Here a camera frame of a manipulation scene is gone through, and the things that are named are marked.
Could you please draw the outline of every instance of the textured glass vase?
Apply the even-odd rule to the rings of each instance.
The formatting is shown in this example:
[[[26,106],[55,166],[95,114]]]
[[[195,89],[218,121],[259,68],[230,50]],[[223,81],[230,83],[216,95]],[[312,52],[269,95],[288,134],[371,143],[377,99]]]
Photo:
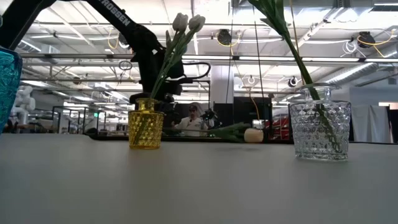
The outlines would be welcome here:
[[[164,114],[155,112],[156,100],[137,99],[138,110],[129,112],[130,149],[158,149],[162,138]]]
[[[318,92],[321,100],[312,100],[310,88]],[[335,88],[338,87],[327,83],[303,86],[305,101],[290,105],[296,157],[347,160],[351,103],[331,100]]]
[[[21,70],[21,56],[0,47],[0,134],[14,104]]]

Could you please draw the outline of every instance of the flower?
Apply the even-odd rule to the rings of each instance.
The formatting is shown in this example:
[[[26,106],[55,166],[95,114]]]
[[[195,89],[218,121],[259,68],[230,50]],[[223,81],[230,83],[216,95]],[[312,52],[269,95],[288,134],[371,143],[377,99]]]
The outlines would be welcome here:
[[[184,31],[187,29],[187,24],[188,16],[183,15],[181,12],[179,12],[173,21],[173,30]]]
[[[206,18],[204,18],[203,16],[200,16],[199,14],[195,15],[189,20],[189,29],[196,29],[196,32],[199,32],[199,30],[201,30],[201,28],[205,24],[205,21]]]

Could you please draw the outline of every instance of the clear glass vase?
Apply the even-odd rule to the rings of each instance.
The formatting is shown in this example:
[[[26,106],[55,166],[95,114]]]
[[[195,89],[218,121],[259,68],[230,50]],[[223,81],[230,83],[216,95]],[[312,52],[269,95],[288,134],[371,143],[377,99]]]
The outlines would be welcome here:
[[[21,70],[21,56],[0,47],[0,135],[14,105]]]
[[[351,103],[331,100],[331,91],[336,88],[328,83],[303,86],[305,101],[289,106],[296,157],[347,160]],[[320,100],[313,100],[314,94]]]
[[[138,110],[129,112],[130,149],[158,149],[162,138],[164,114],[154,110],[156,100],[137,99]]]

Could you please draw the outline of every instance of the man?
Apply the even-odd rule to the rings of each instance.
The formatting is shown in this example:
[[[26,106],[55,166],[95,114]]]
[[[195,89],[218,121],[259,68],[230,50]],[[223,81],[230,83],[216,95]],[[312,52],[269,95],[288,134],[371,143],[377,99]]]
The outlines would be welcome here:
[[[200,137],[204,136],[204,133],[199,132],[200,130],[207,130],[208,126],[198,116],[198,108],[195,105],[189,106],[189,117],[183,118],[181,122],[175,126],[177,129],[184,129],[186,136]]]

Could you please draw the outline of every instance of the workbench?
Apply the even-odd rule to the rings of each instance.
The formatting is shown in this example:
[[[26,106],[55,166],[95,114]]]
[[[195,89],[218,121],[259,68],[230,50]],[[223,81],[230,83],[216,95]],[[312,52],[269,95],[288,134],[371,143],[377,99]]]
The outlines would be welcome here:
[[[350,144],[348,162],[293,145],[0,136],[0,223],[398,223],[398,147]]]

